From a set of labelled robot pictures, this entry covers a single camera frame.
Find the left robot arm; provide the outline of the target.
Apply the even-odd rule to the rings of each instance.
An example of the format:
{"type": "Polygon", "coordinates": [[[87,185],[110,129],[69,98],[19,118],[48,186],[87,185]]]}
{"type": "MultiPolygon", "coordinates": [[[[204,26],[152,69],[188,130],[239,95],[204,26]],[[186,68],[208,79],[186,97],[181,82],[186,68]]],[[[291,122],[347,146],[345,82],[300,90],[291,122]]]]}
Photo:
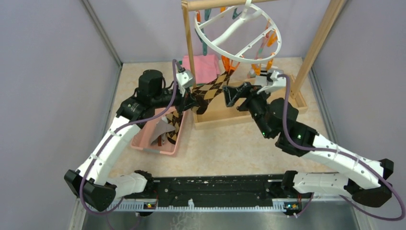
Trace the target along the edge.
{"type": "Polygon", "coordinates": [[[153,194],[154,186],[138,171],[109,178],[109,173],[135,135],[147,122],[159,118],[172,107],[183,112],[197,102],[190,87],[195,83],[192,73],[174,70],[171,89],[164,85],[161,71],[145,70],[138,79],[133,95],[118,108],[111,126],[90,156],[76,169],[68,170],[64,180],[85,208],[105,213],[117,198],[137,193],[142,198],[153,194]]]}

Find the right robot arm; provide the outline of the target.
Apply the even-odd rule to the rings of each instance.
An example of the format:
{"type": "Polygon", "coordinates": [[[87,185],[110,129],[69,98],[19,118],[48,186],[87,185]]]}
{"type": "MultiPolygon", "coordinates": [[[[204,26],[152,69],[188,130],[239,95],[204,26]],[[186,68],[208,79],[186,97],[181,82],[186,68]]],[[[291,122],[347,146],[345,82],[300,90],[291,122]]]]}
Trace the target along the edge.
{"type": "Polygon", "coordinates": [[[283,152],[312,160],[331,169],[328,173],[287,171],[281,184],[286,197],[297,193],[344,196],[368,207],[381,207],[392,197],[383,183],[393,173],[389,159],[370,160],[333,143],[315,129],[297,121],[298,110],[283,98],[268,102],[269,95],[248,82],[223,87],[227,107],[237,100],[239,111],[248,111],[264,138],[276,139],[283,152]]]}

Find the grey sock red stripes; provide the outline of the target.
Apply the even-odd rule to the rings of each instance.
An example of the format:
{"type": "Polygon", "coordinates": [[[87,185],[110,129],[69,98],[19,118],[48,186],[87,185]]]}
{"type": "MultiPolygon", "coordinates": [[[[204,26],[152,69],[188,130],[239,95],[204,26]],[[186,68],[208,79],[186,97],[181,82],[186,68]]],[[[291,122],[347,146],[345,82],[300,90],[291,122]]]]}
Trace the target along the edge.
{"type": "Polygon", "coordinates": [[[173,131],[174,129],[175,128],[172,125],[169,125],[167,122],[160,120],[156,123],[156,126],[150,137],[150,145],[157,145],[159,147],[162,147],[167,141],[166,133],[169,131],[173,131]]]}

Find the brown argyle sock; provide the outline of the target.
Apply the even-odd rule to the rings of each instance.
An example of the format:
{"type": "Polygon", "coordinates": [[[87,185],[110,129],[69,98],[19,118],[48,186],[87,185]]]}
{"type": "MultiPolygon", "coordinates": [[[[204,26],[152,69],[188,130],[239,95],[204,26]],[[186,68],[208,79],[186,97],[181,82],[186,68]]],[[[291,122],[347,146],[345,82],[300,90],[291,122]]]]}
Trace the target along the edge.
{"type": "Polygon", "coordinates": [[[167,140],[171,144],[176,144],[177,138],[180,131],[180,126],[183,120],[183,113],[179,113],[177,111],[173,111],[171,113],[166,114],[166,118],[169,125],[172,125],[175,129],[173,131],[169,131],[166,133],[167,140]]]}
{"type": "Polygon", "coordinates": [[[191,110],[197,115],[204,114],[208,108],[209,103],[216,96],[223,92],[223,86],[228,85],[230,77],[233,75],[234,72],[234,70],[230,72],[225,71],[215,80],[193,88],[192,96],[196,99],[198,105],[192,107],[191,110]]]}

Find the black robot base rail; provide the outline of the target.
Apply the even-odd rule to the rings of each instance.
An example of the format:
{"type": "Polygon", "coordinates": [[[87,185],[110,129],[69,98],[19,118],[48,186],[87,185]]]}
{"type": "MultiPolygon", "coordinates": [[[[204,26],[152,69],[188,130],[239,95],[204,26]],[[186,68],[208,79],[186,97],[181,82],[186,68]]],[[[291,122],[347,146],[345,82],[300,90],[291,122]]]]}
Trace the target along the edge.
{"type": "Polygon", "coordinates": [[[271,207],[278,198],[310,198],[282,185],[283,174],[147,177],[144,191],[126,199],[154,199],[158,207],[271,207]]]}

